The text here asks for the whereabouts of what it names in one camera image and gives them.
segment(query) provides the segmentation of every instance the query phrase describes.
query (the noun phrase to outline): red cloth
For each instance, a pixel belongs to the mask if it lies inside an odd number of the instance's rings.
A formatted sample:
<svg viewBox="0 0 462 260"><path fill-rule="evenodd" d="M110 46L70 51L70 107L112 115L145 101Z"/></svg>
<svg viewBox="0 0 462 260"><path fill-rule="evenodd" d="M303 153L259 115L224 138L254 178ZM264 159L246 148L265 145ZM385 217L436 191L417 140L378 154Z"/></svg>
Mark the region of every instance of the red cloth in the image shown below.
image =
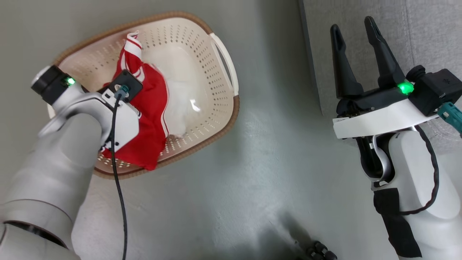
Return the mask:
<svg viewBox="0 0 462 260"><path fill-rule="evenodd" d="M165 148L165 141L168 136L164 120L168 90L164 77L155 66L141 61L141 43L137 37L137 32L127 35L127 41L119 56L114 79L123 69L128 69L143 83L143 89L130 102L141 112L140 132L133 140L118 150L115 157L146 170L154 170L159 154ZM108 158L111 157L109 150L105 150L103 155Z"/></svg>

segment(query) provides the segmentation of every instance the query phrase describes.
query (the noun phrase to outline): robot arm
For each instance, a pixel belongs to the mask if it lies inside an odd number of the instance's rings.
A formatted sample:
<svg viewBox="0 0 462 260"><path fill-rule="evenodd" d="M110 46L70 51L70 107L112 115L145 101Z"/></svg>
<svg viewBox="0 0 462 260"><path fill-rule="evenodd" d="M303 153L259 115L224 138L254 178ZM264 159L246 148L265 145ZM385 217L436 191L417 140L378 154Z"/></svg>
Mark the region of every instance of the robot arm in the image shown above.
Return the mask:
<svg viewBox="0 0 462 260"><path fill-rule="evenodd" d="M340 29L331 28L340 99L335 133L339 139L356 139L374 205L399 258L458 259L460 198L417 125L437 117L446 102L455 103L462 82L446 69L426 74L422 66L411 70L406 81L374 19L366 17L365 26L380 73L379 88L367 92L351 71Z"/></svg>
<svg viewBox="0 0 462 260"><path fill-rule="evenodd" d="M0 213L0 259L79 259L71 232L98 151L110 142L116 103L115 88L111 87L117 85L126 87L131 98L141 88L128 72L122 72L102 94L85 93L56 66L37 76L32 88L53 107L56 116L39 133L38 142L9 186ZM130 100L125 98L117 108L115 151L139 131L140 114L126 103Z"/></svg>

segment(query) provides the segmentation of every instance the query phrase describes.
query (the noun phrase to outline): black wheel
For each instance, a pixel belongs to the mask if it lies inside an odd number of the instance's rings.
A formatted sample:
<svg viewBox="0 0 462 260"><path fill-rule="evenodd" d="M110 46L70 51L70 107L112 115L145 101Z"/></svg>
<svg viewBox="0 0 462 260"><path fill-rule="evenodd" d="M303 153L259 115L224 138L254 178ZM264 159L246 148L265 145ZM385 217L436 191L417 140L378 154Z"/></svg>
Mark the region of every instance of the black wheel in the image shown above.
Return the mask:
<svg viewBox="0 0 462 260"><path fill-rule="evenodd" d="M319 241L315 242L314 247L318 254L324 254L327 251L327 247Z"/></svg>
<svg viewBox="0 0 462 260"><path fill-rule="evenodd" d="M337 260L337 256L332 251L327 251L324 256L326 260Z"/></svg>
<svg viewBox="0 0 462 260"><path fill-rule="evenodd" d="M307 249L306 254L313 260L325 260L324 256L316 253L314 248Z"/></svg>

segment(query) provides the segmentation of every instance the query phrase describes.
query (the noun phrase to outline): laundry basket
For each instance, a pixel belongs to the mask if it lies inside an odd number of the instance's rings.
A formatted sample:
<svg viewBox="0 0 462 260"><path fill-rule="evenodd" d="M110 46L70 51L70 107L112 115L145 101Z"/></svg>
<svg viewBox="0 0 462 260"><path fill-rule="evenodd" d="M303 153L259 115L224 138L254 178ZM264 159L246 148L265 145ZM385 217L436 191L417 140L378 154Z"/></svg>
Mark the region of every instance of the laundry basket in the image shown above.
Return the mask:
<svg viewBox="0 0 462 260"><path fill-rule="evenodd" d="M233 127L239 113L237 75L220 39L206 23L185 12L168 12L121 25L71 47L55 64L89 91L97 91L112 80L126 36L134 31L140 32L143 61L162 68L173 80L190 82L201 109L187 122L184 138L167 139L159 168L197 152ZM54 116L50 107L49 114ZM137 165L116 161L120 179L146 172ZM111 160L99 154L94 173L113 179Z"/></svg>

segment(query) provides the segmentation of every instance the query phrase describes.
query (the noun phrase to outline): teal connector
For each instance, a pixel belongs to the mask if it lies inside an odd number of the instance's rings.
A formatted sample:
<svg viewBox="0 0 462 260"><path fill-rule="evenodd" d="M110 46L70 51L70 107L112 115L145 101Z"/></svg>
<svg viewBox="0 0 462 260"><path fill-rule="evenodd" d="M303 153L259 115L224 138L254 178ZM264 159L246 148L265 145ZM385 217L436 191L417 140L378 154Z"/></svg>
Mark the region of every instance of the teal connector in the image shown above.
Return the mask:
<svg viewBox="0 0 462 260"><path fill-rule="evenodd" d="M119 89L116 91L116 93L114 94L114 97L118 97L119 94L122 95L122 97L125 97L127 98L128 97L128 92L130 91L130 88L127 87L126 85L122 85L119 87Z"/></svg>
<svg viewBox="0 0 462 260"><path fill-rule="evenodd" d="M438 115L462 134L462 112L452 102L444 103Z"/></svg>

